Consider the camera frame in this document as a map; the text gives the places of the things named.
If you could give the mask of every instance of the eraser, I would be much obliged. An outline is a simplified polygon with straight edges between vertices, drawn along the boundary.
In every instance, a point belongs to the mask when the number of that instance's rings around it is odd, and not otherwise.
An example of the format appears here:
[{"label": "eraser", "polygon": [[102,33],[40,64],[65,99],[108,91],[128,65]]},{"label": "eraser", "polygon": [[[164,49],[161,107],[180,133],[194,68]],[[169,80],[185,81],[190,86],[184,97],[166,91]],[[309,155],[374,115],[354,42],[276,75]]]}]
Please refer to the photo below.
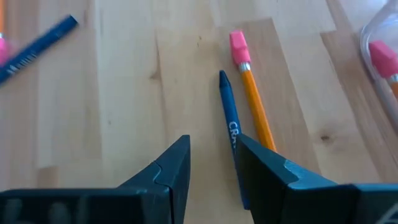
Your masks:
[{"label": "eraser", "polygon": [[376,40],[369,43],[372,64],[383,78],[389,78],[398,73],[397,54],[386,43]]},{"label": "eraser", "polygon": [[231,44],[232,58],[236,65],[251,62],[248,45],[241,30],[229,34],[229,43]]},{"label": "eraser", "polygon": [[6,40],[0,38],[0,66],[3,66],[8,59],[8,46]]}]

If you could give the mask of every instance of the black plastic part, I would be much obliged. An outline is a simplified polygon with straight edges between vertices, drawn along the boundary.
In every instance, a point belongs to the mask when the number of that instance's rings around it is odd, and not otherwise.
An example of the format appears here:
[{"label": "black plastic part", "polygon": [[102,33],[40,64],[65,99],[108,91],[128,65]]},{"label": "black plastic part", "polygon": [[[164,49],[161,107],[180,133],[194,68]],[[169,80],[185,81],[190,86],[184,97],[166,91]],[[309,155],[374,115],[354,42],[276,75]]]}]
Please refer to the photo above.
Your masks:
[{"label": "black plastic part", "polygon": [[181,224],[190,180],[190,138],[116,189],[9,190],[0,193],[0,223]]},{"label": "black plastic part", "polygon": [[243,134],[236,153],[256,224],[398,221],[397,184],[337,185]]}]

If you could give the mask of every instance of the clear plastic container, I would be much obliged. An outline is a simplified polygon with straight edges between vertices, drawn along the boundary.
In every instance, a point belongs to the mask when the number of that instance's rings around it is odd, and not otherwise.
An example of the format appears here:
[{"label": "clear plastic container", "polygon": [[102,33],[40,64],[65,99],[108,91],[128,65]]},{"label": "clear plastic container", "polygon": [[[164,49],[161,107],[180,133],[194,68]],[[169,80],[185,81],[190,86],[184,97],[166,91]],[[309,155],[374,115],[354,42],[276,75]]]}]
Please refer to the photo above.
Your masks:
[{"label": "clear plastic container", "polygon": [[398,0],[388,1],[370,23],[363,27],[361,53],[369,77],[398,130],[398,72],[393,72],[398,71]]}]

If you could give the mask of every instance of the wood grain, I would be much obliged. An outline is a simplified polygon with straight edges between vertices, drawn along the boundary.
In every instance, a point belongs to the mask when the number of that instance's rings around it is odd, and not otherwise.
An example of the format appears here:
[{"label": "wood grain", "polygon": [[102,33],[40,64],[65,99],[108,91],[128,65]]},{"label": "wood grain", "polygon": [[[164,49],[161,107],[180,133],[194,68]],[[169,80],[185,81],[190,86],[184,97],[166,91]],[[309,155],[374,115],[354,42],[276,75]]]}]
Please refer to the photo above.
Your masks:
[{"label": "wood grain", "polygon": [[66,14],[80,27],[0,86],[0,189],[115,187],[190,134],[185,223],[252,223],[218,90],[224,69],[256,139],[233,29],[283,156],[341,183],[397,182],[397,133],[355,37],[384,2],[8,1],[13,52]]}]

